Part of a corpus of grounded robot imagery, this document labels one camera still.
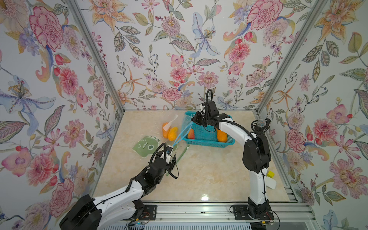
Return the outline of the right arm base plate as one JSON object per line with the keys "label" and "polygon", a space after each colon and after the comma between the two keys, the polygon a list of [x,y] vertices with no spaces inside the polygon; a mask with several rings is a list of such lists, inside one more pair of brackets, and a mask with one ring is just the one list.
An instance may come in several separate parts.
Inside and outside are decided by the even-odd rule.
{"label": "right arm base plate", "polygon": [[229,208],[235,220],[256,220],[272,221],[275,219],[274,213],[269,205],[256,207],[253,205],[232,205]]}

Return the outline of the small yellow mango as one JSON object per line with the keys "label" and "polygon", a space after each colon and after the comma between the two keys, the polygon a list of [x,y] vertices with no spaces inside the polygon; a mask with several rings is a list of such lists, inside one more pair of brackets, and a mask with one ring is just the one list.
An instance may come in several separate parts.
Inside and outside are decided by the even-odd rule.
{"label": "small yellow mango", "polygon": [[168,140],[175,141],[177,137],[178,137],[178,127],[171,128],[168,134]]}

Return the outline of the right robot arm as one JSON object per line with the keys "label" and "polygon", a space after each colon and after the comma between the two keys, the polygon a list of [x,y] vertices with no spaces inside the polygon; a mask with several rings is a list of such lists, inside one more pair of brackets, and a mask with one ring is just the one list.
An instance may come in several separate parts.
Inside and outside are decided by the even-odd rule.
{"label": "right robot arm", "polygon": [[260,219],[271,210],[266,195],[266,174],[271,153],[265,133],[270,128],[268,118],[255,120],[252,132],[237,124],[227,114],[220,113],[214,101],[206,101],[201,111],[191,119],[195,124],[225,132],[243,147],[242,162],[250,173],[251,194],[248,197],[247,213],[251,219]]}

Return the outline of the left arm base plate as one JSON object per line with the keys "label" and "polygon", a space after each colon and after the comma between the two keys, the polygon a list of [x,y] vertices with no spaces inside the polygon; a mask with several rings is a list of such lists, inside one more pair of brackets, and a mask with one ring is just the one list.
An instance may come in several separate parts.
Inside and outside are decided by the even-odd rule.
{"label": "left arm base plate", "polygon": [[154,221],[156,220],[157,215],[157,205],[145,205],[144,208],[139,209],[136,211],[132,217],[130,218],[124,218],[121,220],[129,220],[129,221],[139,221],[139,220],[145,220],[145,221]]}

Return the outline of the large orange mango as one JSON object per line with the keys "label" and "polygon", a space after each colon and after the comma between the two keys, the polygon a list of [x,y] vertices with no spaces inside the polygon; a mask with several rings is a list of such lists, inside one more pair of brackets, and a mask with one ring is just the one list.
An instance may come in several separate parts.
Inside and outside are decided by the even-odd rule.
{"label": "large orange mango", "polygon": [[170,129],[171,129],[171,125],[169,124],[169,122],[166,122],[162,125],[162,134],[165,139],[168,139],[168,134],[169,134]]}

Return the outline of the clear zip-top bag blue zipper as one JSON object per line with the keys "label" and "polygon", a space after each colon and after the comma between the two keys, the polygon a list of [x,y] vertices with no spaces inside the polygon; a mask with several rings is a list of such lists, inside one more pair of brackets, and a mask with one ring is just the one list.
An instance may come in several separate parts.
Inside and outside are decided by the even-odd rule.
{"label": "clear zip-top bag blue zipper", "polygon": [[167,139],[167,144],[176,147],[183,139],[194,139],[195,131],[193,122],[188,112],[184,114],[170,115],[162,124],[162,135]]}

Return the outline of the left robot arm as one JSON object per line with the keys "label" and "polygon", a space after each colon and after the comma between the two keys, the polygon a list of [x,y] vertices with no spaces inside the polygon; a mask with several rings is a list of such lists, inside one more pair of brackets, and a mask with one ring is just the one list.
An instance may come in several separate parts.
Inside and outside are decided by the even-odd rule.
{"label": "left robot arm", "polygon": [[80,198],[59,223],[62,230],[102,230],[121,220],[136,220],[145,205],[141,199],[161,183],[165,174],[176,167],[176,157],[157,157],[129,184],[107,195]]}

